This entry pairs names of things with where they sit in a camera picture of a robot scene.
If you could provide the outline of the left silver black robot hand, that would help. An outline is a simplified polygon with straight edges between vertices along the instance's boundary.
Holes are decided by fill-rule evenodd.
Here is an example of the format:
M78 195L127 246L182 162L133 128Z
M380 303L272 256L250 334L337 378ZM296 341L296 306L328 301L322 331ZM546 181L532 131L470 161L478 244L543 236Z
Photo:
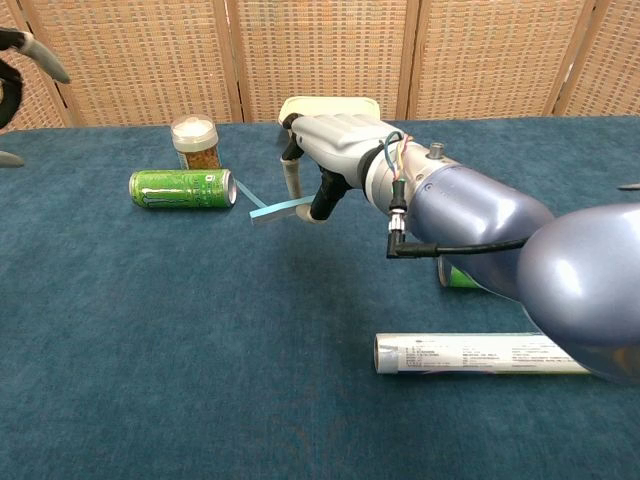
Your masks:
M34 35L13 28L1 28L1 50L15 50L30 58L53 80L69 84L71 77L58 57ZM1 127L6 127L19 111L23 98L23 78L21 73L1 61Z

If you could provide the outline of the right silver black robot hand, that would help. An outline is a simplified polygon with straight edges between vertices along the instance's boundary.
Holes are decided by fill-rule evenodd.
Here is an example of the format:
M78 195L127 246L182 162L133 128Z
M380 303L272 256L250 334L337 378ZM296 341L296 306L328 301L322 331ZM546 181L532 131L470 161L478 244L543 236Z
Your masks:
M309 205L296 207L302 220L325 222L345 193L366 190L366 177L374 161L403 137L403 132L364 114L288 115L283 128L289 141L280 162L289 195L302 196L299 159L307 155L321 172L321 185Z

